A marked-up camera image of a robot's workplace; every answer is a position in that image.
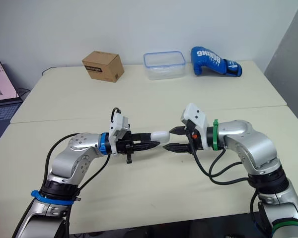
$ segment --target green cable tie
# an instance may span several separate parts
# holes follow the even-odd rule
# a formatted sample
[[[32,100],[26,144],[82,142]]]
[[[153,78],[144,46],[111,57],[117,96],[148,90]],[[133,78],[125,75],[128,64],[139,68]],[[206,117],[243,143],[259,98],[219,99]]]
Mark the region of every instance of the green cable tie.
[[[280,227],[285,227],[285,226],[298,226],[298,222],[295,221],[288,221],[288,222],[280,222],[273,227],[273,233]]]
[[[217,119],[213,122],[213,150],[219,150],[218,148],[218,125],[219,122]]]

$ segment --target table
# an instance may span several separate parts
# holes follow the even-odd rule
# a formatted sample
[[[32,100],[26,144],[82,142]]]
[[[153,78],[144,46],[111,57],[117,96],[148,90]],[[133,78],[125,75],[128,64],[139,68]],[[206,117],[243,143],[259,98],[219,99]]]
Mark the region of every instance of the table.
[[[165,110],[176,112],[190,102],[204,110],[284,106],[286,102],[252,61],[239,62],[241,77],[226,77],[204,70],[200,77],[186,65],[182,78],[151,81],[142,65],[126,65],[125,73],[110,83],[91,79],[84,67],[47,71],[11,123],[97,117],[120,107],[148,118]]]
[[[203,108],[203,102],[197,102]],[[130,110],[131,129],[136,132],[169,130],[181,125],[184,108],[164,109],[159,117]],[[73,132],[102,133],[108,131],[110,110],[94,118],[14,123],[0,140],[0,237],[10,237],[31,200],[30,192],[39,189],[45,156],[55,141]],[[244,119],[257,131],[268,135],[277,147],[287,176],[298,194],[298,119],[287,106],[205,111],[209,122]],[[185,142],[185,136],[171,137],[172,142]],[[60,144],[52,158],[60,153]],[[219,152],[199,151],[201,163],[208,168]],[[105,161],[91,164],[85,179]],[[126,157],[112,157],[108,166],[82,192],[71,214],[71,233],[104,231],[166,222],[249,212],[253,194],[247,182],[229,186],[212,184],[198,169],[192,155],[175,154],[161,146],[136,152],[133,163]],[[238,161],[227,151],[215,172]],[[246,176],[243,166],[236,166],[219,180]]]

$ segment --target brown box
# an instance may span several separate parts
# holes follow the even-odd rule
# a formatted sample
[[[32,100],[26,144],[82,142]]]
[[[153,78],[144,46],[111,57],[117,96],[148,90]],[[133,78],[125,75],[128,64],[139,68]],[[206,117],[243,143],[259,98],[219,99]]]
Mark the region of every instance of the brown box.
[[[118,54],[94,51],[82,60],[89,76],[109,82],[117,82],[124,73]]]

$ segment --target plastic food container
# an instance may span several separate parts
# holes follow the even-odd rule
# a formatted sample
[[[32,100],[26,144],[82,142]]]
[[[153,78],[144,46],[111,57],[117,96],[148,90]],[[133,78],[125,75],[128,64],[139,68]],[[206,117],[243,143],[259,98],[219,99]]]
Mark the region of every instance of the plastic food container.
[[[184,76],[185,59],[180,51],[146,53],[144,64],[151,80]]]

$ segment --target blue boxing glove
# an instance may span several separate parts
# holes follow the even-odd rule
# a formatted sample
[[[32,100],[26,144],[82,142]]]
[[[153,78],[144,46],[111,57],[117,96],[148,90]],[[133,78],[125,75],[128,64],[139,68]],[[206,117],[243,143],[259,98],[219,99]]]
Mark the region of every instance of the blue boxing glove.
[[[228,76],[240,77],[242,75],[242,67],[238,63],[228,59],[222,59],[213,51],[202,46],[192,48],[191,62],[196,75],[202,73],[202,66],[209,67],[217,73]]]

